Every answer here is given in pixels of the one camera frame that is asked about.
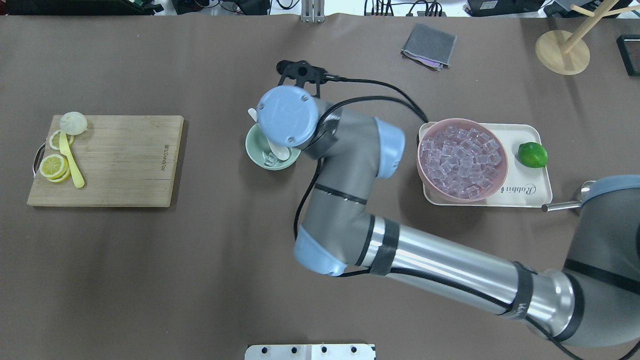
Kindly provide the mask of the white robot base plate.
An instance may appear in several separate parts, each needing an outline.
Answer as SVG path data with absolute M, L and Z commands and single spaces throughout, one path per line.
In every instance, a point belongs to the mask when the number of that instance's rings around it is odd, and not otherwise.
M 254 344 L 244 354 L 245 360 L 377 360 L 374 344 Z

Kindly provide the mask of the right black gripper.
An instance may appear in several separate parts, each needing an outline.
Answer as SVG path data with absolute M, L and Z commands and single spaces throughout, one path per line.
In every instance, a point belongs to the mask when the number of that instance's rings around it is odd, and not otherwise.
M 340 75 L 329 73 L 326 69 L 314 66 L 306 60 L 281 60 L 277 63 L 276 70 L 280 75 L 278 86 L 283 85 L 285 79 L 295 80 L 295 86 L 299 88 L 304 88 L 306 83 L 314 84 L 316 88 L 314 97 L 318 99 L 321 97 L 321 85 L 343 79 Z

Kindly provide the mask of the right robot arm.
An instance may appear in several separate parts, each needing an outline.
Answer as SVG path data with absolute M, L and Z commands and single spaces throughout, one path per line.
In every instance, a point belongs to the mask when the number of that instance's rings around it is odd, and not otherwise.
M 566 346 L 608 347 L 639 338 L 639 175 L 597 180 L 583 202 L 562 269 L 535 271 L 407 224 L 370 213 L 375 179 L 402 159 L 404 132 L 349 109 L 390 101 L 425 113 L 406 94 L 360 96 L 335 104 L 311 95 L 345 78 L 304 60 L 281 60 L 280 80 L 259 101 L 257 123 L 269 141 L 317 161 L 294 217 L 294 256 L 309 271 L 336 278 L 391 277 L 485 312 L 525 322 Z

